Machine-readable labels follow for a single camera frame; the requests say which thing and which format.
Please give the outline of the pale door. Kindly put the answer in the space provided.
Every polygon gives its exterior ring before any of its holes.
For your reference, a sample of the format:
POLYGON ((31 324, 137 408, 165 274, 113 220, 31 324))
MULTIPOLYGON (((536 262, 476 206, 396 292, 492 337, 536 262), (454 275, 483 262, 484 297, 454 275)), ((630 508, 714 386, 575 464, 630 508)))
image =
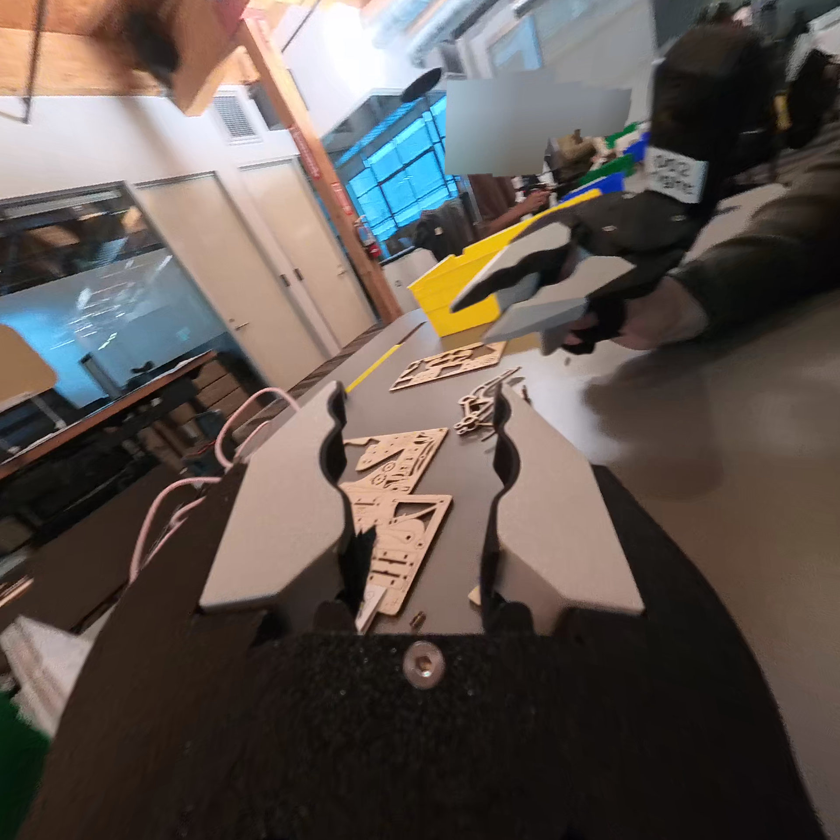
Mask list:
POLYGON ((295 160, 240 169, 245 187, 283 255, 294 283, 343 349, 376 324, 376 316, 318 195, 295 160))
POLYGON ((328 359, 217 174, 148 182, 135 191, 155 230, 268 385, 295 385, 328 359))

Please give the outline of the stack of white sheets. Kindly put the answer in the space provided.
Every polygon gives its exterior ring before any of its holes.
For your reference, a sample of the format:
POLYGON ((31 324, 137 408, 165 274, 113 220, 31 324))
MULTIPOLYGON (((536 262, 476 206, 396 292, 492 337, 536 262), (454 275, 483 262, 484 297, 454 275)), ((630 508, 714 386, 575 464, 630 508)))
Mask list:
POLYGON ((92 641, 20 616, 3 630, 1 646, 17 687, 18 710, 54 738, 92 641))

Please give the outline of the green plastic bin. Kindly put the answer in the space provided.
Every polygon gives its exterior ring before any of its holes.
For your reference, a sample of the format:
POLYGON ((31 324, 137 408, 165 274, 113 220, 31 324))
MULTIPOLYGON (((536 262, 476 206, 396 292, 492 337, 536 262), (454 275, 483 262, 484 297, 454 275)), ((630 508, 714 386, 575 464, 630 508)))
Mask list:
POLYGON ((15 839, 42 779, 49 738, 1 693, 1 838, 15 839))

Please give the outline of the another person's forearm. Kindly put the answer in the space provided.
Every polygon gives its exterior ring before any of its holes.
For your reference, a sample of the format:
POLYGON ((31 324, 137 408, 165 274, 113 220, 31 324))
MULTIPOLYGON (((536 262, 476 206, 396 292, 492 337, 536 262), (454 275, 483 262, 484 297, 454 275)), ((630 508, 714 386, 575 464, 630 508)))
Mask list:
POLYGON ((494 235, 501 230, 520 222, 525 216, 531 216, 550 205, 551 190, 536 190, 526 195, 522 201, 508 209, 499 217, 487 222, 486 234, 494 235))

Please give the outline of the glass office window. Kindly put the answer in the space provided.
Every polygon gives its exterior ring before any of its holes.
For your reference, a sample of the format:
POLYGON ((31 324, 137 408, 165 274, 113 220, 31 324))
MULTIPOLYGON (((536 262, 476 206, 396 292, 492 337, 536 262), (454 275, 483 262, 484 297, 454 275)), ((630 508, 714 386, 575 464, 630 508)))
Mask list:
POLYGON ((228 346, 222 320, 120 182, 2 201, 1 320, 77 409, 228 346))

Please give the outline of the small wooden cut-out piece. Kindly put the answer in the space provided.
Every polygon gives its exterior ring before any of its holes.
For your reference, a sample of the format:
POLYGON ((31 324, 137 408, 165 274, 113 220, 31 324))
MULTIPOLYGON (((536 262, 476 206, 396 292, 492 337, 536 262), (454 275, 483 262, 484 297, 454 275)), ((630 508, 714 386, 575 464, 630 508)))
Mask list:
POLYGON ((487 381, 480 383, 471 392, 458 400, 461 418, 453 426, 453 430, 460 437, 479 436, 481 442, 486 442, 496 435, 492 422, 495 411, 496 396, 504 384, 517 385, 524 380, 518 373, 521 366, 511 367, 487 381))

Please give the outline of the thin metal rod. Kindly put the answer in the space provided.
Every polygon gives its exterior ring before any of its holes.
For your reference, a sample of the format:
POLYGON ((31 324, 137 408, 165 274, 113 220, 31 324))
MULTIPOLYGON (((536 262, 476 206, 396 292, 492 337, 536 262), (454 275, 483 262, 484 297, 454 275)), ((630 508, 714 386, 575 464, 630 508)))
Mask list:
POLYGON ((1 2, 2 94, 18 96, 18 120, 29 124, 46 36, 47 1, 1 2))

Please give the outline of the wooden post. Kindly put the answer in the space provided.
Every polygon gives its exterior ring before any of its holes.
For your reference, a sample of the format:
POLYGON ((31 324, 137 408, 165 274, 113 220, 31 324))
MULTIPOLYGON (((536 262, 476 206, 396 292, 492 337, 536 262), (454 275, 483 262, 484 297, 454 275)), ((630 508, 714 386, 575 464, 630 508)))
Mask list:
POLYGON ((403 315, 403 310, 387 283, 379 260, 372 258, 362 245, 359 216, 314 129, 297 85, 273 44, 264 15, 258 10, 246 9, 240 16, 236 37, 254 64, 281 125, 289 132, 298 157, 380 319, 385 324, 394 322, 403 315))

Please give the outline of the person's right hand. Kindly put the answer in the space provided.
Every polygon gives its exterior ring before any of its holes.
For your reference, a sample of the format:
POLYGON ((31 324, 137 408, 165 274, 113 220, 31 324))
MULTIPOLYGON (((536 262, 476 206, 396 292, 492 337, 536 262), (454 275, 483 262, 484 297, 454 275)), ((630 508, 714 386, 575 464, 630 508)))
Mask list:
POLYGON ((601 341, 631 351, 656 350, 693 340, 708 325, 699 302, 677 279, 666 276, 641 297, 611 294, 591 301, 586 314, 572 323, 563 346, 578 354, 592 352, 601 341))

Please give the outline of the person's right forearm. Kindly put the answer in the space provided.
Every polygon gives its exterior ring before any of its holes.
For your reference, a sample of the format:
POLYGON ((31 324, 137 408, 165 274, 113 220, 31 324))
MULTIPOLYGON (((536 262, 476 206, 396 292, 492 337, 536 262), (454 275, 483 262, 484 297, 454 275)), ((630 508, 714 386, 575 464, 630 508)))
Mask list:
POLYGON ((756 322, 838 288, 839 149, 806 166, 741 234, 670 274, 705 313, 707 333, 756 322))

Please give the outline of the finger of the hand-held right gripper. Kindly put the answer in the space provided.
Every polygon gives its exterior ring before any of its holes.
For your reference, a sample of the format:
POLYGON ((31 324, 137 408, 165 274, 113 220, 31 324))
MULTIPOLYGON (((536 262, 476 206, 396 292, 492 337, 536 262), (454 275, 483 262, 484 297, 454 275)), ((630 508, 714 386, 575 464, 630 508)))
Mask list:
POLYGON ((478 270, 452 300, 452 312, 461 312, 487 298, 495 298, 499 310, 506 312, 531 299, 546 276, 562 269, 579 230, 578 222, 529 225, 478 270))
POLYGON ((572 347, 586 354, 594 345, 621 334, 627 319, 627 288, 635 282, 636 267, 615 256, 578 258, 564 269, 562 279, 541 287, 532 297, 513 303, 484 332, 484 343, 500 343, 538 334, 542 351, 550 354, 564 346, 574 324, 588 317, 582 337, 572 347))

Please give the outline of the black bag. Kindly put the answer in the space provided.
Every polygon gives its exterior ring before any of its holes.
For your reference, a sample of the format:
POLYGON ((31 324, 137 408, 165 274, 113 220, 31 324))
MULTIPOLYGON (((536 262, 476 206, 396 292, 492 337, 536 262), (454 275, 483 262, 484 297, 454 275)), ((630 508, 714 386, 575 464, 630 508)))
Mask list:
POLYGON ((790 127, 784 146, 798 151, 814 140, 834 108, 838 93, 839 65, 820 49, 812 49, 787 91, 790 127))

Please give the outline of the white assembly instruction sheet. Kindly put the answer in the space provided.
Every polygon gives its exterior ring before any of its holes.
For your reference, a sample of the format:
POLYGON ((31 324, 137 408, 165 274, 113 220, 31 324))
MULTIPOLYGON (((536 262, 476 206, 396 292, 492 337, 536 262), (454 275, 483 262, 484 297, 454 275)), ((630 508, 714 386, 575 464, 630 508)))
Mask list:
POLYGON ((355 631, 358 635, 367 633, 387 593, 387 587, 369 583, 365 586, 360 607, 355 616, 355 631))

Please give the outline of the black round lamp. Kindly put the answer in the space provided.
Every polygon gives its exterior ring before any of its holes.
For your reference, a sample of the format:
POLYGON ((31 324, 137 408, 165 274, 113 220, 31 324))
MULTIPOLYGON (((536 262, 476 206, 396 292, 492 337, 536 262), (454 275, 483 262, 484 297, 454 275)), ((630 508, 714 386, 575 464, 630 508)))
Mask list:
POLYGON ((443 75, 443 68, 439 66, 425 70, 402 91, 401 103, 410 104, 418 99, 424 99, 441 81, 443 75))

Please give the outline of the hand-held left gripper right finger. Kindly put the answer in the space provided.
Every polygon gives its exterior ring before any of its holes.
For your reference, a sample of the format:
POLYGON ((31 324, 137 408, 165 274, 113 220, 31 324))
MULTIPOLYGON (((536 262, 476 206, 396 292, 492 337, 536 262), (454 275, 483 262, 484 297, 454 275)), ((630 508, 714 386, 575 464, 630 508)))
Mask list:
POLYGON ((553 635, 572 610, 643 615, 591 463, 511 386, 493 408, 501 486, 480 558, 484 632, 553 635))

